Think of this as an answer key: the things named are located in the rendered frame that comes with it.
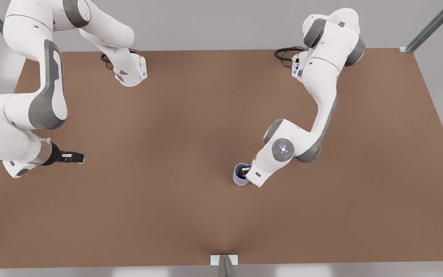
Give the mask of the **purple cup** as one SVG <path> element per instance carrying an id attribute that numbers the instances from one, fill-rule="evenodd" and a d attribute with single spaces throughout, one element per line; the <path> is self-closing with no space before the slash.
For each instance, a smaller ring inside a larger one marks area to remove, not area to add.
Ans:
<path id="1" fill-rule="evenodd" d="M 237 180 L 237 182 L 246 182 L 249 180 L 246 178 L 246 175 L 241 175 L 240 174 L 240 163 L 236 165 L 236 167 L 234 168 L 234 172 L 233 172 L 233 181 Z"/>

